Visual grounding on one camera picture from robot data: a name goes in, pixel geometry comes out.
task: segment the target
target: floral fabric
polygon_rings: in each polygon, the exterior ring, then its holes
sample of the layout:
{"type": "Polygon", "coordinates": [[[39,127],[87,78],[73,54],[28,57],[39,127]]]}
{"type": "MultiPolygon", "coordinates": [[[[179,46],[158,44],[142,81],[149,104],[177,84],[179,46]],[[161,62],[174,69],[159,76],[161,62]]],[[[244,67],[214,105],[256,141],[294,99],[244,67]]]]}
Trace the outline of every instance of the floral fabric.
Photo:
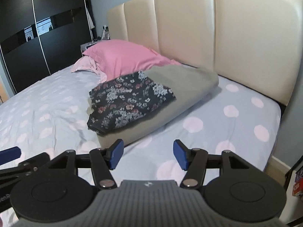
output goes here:
{"type": "Polygon", "coordinates": [[[99,84],[89,95],[94,111],[87,126],[103,134],[126,126],[175,99],[170,88],[152,81],[142,71],[99,84]]]}

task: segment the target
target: round black disc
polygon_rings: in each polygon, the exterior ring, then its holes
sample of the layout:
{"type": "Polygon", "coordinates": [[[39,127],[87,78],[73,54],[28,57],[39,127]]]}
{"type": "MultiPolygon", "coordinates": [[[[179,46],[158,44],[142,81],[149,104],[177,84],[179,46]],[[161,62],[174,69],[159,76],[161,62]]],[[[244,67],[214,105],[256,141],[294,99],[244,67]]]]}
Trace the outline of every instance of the round black disc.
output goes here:
{"type": "Polygon", "coordinates": [[[10,201],[19,218],[57,222],[81,213],[93,197],[93,188],[84,179],[61,169],[51,169],[17,183],[10,201]]]}
{"type": "Polygon", "coordinates": [[[204,199],[217,213],[239,222],[262,222],[279,216],[286,202],[282,186],[263,174],[240,170],[210,181],[204,199]]]}

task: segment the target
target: sliding door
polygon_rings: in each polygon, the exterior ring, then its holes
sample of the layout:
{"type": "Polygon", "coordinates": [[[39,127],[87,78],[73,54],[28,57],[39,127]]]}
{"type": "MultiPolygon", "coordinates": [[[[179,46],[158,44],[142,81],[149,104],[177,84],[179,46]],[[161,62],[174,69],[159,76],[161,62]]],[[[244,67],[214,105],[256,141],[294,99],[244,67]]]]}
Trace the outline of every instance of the sliding door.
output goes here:
{"type": "Polygon", "coordinates": [[[49,76],[35,28],[32,0],[0,0],[0,46],[11,81],[20,92],[49,76]]]}
{"type": "Polygon", "coordinates": [[[81,57],[80,45],[90,42],[84,0],[33,0],[44,55],[52,73],[81,57]]]}

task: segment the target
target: bed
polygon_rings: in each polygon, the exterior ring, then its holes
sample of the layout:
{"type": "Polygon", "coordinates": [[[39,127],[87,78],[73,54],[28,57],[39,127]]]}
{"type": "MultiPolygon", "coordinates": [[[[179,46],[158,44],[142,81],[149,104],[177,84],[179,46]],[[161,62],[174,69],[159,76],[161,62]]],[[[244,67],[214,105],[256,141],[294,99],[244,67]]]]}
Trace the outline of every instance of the bed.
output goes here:
{"type": "MultiPolygon", "coordinates": [[[[277,102],[288,104],[300,66],[302,0],[132,0],[111,9],[108,21],[111,38],[220,75],[219,86],[203,100],[125,147],[112,172],[118,185],[123,179],[179,184],[185,172],[173,156],[175,139],[211,154],[229,149],[265,168],[280,124],[277,102]]],[[[99,76],[70,68],[0,106],[0,149],[17,145],[22,150],[20,159],[2,169],[41,152],[54,158],[67,149],[82,154],[107,146],[86,125],[88,92],[99,76]]],[[[218,175],[208,171],[205,183],[218,175]]],[[[79,176],[94,183],[87,169],[79,176]]],[[[5,227],[18,220],[12,209],[0,217],[5,227]]]]}

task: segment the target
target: polka dot bedsheet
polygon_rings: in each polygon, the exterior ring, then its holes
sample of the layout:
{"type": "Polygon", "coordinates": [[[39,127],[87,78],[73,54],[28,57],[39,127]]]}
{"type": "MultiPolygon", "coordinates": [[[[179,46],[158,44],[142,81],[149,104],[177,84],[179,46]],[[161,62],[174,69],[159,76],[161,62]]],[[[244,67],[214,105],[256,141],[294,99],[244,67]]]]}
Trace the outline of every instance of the polka dot bedsheet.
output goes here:
{"type": "MultiPolygon", "coordinates": [[[[99,77],[92,72],[70,72],[70,67],[33,84],[0,106],[0,149],[19,146],[19,162],[47,152],[51,158],[67,149],[78,154],[100,147],[87,129],[88,92],[99,77]]],[[[180,139],[188,148],[209,154],[229,149],[263,170],[275,143],[280,108],[273,100],[219,76],[219,86],[186,112],[125,148],[112,171],[118,185],[129,180],[176,180],[185,175],[174,158],[172,145],[180,139]]],[[[205,183],[219,175],[208,170],[205,183]]],[[[93,184],[88,169],[79,176],[93,184]]],[[[3,226],[18,219],[10,208],[0,214],[3,226]]]]}

